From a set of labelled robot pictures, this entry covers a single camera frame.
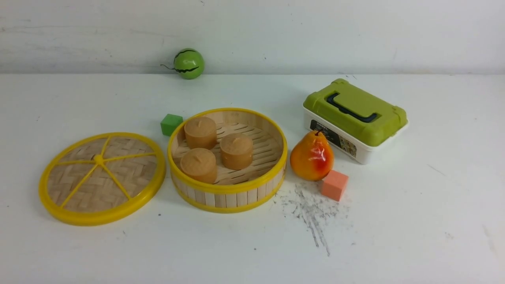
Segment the label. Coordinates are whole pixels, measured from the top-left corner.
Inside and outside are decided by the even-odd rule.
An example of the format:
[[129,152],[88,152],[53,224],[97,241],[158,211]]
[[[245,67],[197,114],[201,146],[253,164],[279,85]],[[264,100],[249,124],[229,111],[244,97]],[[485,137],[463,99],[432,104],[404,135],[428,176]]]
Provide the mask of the label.
[[311,130],[317,130],[321,131],[322,134],[326,137],[328,142],[332,143],[336,147],[339,147],[342,149],[344,152],[348,153],[352,157],[356,157],[356,145],[354,145],[352,142],[349,140],[338,136],[337,133],[335,133],[333,130],[328,129],[328,127],[324,126],[323,124],[315,121],[314,119],[311,121]]
[[334,144],[335,146],[342,149],[342,145],[340,144],[340,136],[335,133],[333,130],[328,129],[323,124],[315,121],[314,119],[311,121],[311,129],[321,131],[322,134],[328,139],[328,142]]

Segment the orange cube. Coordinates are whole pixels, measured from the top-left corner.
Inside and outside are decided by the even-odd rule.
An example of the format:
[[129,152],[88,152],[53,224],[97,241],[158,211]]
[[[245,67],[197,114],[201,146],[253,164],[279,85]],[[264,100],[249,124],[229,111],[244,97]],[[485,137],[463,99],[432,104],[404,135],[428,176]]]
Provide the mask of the orange cube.
[[324,178],[321,194],[336,201],[340,201],[348,180],[349,177],[345,174],[337,171],[330,171]]

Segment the yellow spoke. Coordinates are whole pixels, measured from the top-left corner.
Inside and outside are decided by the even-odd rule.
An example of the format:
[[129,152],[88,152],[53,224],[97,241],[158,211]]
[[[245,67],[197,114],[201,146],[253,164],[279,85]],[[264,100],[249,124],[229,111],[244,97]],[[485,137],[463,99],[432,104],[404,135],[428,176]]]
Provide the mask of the yellow spoke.
[[63,203],[61,204],[60,208],[63,208],[67,202],[72,198],[72,196],[74,195],[74,193],[77,192],[77,190],[79,189],[79,187],[81,187],[81,185],[86,181],[86,179],[91,175],[91,173],[96,169],[98,165],[94,165],[90,170],[89,172],[82,178],[82,180],[75,186],[75,188],[70,192],[70,194],[67,196],[67,198],[65,199],[65,201],[63,201]]
[[109,170],[109,168],[105,164],[101,164],[102,168],[111,176],[112,180],[116,183],[119,189],[126,195],[128,200],[131,199],[130,195],[126,192],[126,189],[119,183],[118,179],[114,176],[114,174]]
[[112,136],[109,136],[107,137],[107,140],[105,140],[105,143],[104,143],[104,146],[102,147],[102,152],[100,153],[100,155],[104,155],[105,153],[105,149],[107,148],[107,144],[109,143],[109,141],[111,140]]
[[76,160],[76,161],[60,162],[56,165],[61,166],[61,165],[70,165],[70,164],[94,164],[94,163],[95,163],[95,161],[93,161],[93,160]]
[[113,158],[104,159],[104,162],[121,160],[121,159],[136,158],[136,157],[151,156],[151,155],[156,155],[156,153],[150,152],[150,153],[142,153],[142,154],[134,154],[134,155],[127,155],[127,156],[113,157]]

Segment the watermelon ball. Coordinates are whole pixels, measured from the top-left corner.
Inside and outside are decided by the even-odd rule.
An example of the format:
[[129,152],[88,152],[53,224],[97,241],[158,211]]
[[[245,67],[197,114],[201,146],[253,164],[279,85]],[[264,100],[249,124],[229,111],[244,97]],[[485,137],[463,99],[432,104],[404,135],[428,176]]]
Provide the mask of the watermelon ball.
[[184,79],[195,79],[204,69],[204,58],[194,49],[183,49],[174,58],[174,70]]

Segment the green lid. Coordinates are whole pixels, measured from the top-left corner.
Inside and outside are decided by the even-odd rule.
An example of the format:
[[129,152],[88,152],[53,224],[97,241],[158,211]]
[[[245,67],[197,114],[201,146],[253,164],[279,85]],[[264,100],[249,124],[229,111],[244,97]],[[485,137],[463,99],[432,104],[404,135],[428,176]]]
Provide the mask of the green lid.
[[344,79],[310,94],[304,107],[349,135],[375,147],[407,124],[407,114]]

